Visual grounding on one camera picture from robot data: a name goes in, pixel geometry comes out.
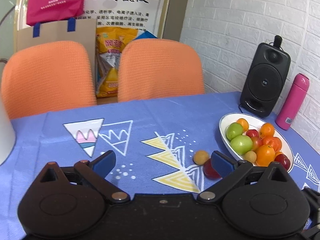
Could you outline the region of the large green fruit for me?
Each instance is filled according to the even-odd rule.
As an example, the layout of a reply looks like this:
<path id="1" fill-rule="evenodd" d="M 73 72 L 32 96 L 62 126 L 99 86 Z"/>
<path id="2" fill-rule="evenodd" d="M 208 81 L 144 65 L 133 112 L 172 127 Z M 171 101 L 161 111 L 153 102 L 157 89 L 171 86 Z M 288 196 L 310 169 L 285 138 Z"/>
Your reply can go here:
<path id="1" fill-rule="evenodd" d="M 244 155 L 252 149 L 253 141 L 246 135 L 239 135 L 231 140 L 230 146 L 238 155 Z"/>

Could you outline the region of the big orange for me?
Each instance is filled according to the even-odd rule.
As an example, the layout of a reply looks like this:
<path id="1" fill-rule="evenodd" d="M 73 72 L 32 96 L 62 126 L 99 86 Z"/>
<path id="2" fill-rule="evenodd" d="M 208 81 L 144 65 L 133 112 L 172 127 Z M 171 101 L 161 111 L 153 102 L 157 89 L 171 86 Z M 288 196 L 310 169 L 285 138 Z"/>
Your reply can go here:
<path id="1" fill-rule="evenodd" d="M 256 150 L 256 161 L 258 166 L 267 167 L 275 159 L 275 151 L 270 145 L 260 146 Z"/>

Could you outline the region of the dark red plum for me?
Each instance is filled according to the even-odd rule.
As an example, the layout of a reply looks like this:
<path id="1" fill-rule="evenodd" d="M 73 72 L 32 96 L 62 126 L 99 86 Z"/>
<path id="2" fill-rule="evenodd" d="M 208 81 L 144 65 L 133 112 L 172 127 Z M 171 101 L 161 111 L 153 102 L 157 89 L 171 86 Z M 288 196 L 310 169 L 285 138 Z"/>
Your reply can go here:
<path id="1" fill-rule="evenodd" d="M 203 172 L 204 172 L 204 175 L 206 176 L 206 178 L 208 178 L 210 180 L 217 180 L 217 179 L 221 178 L 221 176 L 217 173 L 217 171 L 215 169 L 213 169 L 210 159 L 208 159 L 204 163 Z"/>
<path id="2" fill-rule="evenodd" d="M 290 169 L 291 161 L 289 160 L 289 158 L 286 155 L 278 154 L 278 155 L 276 155 L 274 161 L 281 163 L 281 165 L 283 165 L 285 170 L 288 171 Z"/>

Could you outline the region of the brown longan front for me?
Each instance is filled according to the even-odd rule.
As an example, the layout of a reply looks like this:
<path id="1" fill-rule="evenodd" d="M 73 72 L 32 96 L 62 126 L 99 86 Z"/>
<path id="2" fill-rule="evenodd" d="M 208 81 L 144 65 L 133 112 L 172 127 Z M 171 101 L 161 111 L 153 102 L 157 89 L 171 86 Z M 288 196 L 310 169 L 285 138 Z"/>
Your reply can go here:
<path id="1" fill-rule="evenodd" d="M 257 159 L 257 155 L 254 151 L 248 151 L 242 157 L 244 160 L 249 161 L 250 163 L 253 163 L 253 164 L 256 162 L 256 159 Z"/>

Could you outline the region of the green fruit in plate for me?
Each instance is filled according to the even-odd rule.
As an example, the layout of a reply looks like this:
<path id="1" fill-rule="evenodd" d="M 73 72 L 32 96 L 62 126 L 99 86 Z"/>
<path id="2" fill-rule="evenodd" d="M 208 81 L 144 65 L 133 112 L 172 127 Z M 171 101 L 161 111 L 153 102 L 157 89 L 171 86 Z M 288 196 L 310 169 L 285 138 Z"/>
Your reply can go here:
<path id="1" fill-rule="evenodd" d="M 226 129 L 226 138 L 231 141 L 235 137 L 243 134 L 243 126 L 237 122 L 231 123 Z"/>

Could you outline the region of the small red fruit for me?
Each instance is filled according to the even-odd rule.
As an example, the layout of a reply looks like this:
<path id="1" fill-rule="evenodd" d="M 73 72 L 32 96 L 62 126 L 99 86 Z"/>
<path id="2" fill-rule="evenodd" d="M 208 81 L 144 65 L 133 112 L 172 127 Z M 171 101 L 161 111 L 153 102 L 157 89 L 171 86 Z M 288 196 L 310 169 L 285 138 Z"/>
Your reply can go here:
<path id="1" fill-rule="evenodd" d="M 259 132 L 256 129 L 249 129 L 246 131 L 246 135 L 250 138 L 259 137 Z"/>

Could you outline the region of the small kumquat in plate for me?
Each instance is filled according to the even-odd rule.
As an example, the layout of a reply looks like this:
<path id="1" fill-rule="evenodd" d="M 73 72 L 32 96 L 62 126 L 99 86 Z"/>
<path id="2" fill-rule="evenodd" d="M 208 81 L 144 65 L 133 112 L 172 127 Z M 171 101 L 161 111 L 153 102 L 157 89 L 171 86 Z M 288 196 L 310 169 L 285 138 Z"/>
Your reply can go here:
<path id="1" fill-rule="evenodd" d="M 243 132 L 246 132 L 249 129 L 249 123 L 247 122 L 246 119 L 240 118 L 236 122 L 243 127 Z"/>

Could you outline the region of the red-orange tangerine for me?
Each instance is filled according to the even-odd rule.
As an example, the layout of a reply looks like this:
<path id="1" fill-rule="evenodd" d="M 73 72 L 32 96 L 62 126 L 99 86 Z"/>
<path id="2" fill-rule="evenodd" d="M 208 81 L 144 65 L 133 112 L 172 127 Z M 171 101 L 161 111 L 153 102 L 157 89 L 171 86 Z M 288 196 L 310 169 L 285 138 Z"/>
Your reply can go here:
<path id="1" fill-rule="evenodd" d="M 268 135 L 262 139 L 262 143 L 263 145 L 270 145 L 276 153 L 280 152 L 282 148 L 282 142 L 278 137 Z"/>

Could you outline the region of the white oval plate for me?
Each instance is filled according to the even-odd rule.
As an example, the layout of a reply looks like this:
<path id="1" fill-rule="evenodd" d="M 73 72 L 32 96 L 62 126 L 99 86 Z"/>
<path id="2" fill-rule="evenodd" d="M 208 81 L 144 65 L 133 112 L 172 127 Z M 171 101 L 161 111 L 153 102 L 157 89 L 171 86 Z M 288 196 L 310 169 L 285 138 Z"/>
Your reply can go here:
<path id="1" fill-rule="evenodd" d="M 230 146 L 229 140 L 226 137 L 226 131 L 229 125 L 233 122 L 236 122 L 238 119 L 244 118 L 248 121 L 249 124 L 249 129 L 256 129 L 259 130 L 261 126 L 265 123 L 264 120 L 261 120 L 255 116 L 249 115 L 249 114 L 244 114 L 244 113 L 230 113 L 224 115 L 220 121 L 219 121 L 219 131 L 221 138 L 223 140 L 224 145 L 226 146 L 228 152 L 231 154 L 231 156 L 235 160 L 240 160 L 242 159 L 242 156 L 238 155 Z M 281 152 L 287 156 L 287 158 L 290 160 L 290 166 L 289 169 L 287 170 L 288 173 L 290 173 L 293 169 L 293 161 L 294 161 L 294 156 L 292 152 L 292 148 L 287 142 L 287 140 L 283 137 L 281 133 L 279 133 L 276 129 L 274 132 L 274 136 L 278 137 L 281 142 L 282 142 L 282 148 Z"/>

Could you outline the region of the orange left of pile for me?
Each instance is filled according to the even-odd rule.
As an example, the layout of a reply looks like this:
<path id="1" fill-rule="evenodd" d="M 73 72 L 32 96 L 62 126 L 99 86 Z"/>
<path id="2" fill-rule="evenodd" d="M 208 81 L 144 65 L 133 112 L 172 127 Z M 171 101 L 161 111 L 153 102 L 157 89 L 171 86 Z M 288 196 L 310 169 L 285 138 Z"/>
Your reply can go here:
<path id="1" fill-rule="evenodd" d="M 264 123 L 259 129 L 259 138 L 264 139 L 272 136 L 274 136 L 274 126 L 271 123 Z"/>

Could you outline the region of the black speaker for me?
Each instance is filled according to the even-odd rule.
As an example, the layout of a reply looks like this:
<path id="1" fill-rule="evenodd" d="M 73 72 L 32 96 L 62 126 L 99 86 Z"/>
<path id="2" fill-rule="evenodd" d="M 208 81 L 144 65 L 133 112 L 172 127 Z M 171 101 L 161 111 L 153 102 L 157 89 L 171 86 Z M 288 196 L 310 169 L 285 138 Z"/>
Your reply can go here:
<path id="1" fill-rule="evenodd" d="M 290 64 L 288 53 L 270 44 L 259 44 L 240 95 L 240 105 L 259 117 L 269 116 L 283 90 Z"/>

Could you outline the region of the left orange chair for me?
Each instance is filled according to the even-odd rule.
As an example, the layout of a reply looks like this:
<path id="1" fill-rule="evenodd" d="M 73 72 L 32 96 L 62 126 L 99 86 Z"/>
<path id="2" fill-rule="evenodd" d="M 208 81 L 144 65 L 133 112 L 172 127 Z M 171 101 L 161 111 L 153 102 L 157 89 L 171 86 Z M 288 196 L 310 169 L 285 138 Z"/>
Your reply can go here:
<path id="1" fill-rule="evenodd" d="M 95 106 L 86 49 L 58 41 L 18 51 L 3 69 L 1 96 L 10 119 Z"/>

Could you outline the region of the orange chair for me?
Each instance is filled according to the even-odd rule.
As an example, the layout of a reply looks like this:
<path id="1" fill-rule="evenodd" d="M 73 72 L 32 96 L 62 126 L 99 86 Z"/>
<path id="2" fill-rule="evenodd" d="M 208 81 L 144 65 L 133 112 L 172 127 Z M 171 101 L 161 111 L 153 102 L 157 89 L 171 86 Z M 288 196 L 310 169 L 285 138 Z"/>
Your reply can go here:
<path id="1" fill-rule="evenodd" d="M 58 41 L 18 51 L 3 69 L 1 96 L 10 119 L 95 106 L 86 49 Z"/>
<path id="2" fill-rule="evenodd" d="M 159 38 L 130 42 L 118 72 L 118 101 L 204 94 L 202 64 L 189 45 Z"/>

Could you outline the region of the yellow plastic bag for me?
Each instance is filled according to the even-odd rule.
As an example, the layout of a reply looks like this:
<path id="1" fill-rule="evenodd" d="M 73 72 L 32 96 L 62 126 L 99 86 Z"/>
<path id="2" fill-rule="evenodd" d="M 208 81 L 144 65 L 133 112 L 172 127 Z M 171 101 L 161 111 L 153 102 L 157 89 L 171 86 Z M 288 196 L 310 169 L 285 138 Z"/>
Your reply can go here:
<path id="1" fill-rule="evenodd" d="M 96 96 L 109 98 L 118 93 L 118 69 L 124 48 L 141 33 L 138 29 L 99 27 L 96 31 Z"/>

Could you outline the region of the brown paper bag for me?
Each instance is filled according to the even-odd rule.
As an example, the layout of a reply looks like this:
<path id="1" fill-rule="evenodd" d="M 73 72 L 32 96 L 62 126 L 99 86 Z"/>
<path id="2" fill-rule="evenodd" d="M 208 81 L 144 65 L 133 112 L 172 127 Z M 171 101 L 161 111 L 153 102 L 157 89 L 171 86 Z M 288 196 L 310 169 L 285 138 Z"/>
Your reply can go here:
<path id="1" fill-rule="evenodd" d="M 48 23 L 37 23 L 17 32 L 16 50 L 20 51 L 39 44 L 56 41 L 74 41 L 83 45 L 91 64 L 93 80 L 95 70 L 95 41 L 97 20 L 94 18 L 75 19 Z"/>

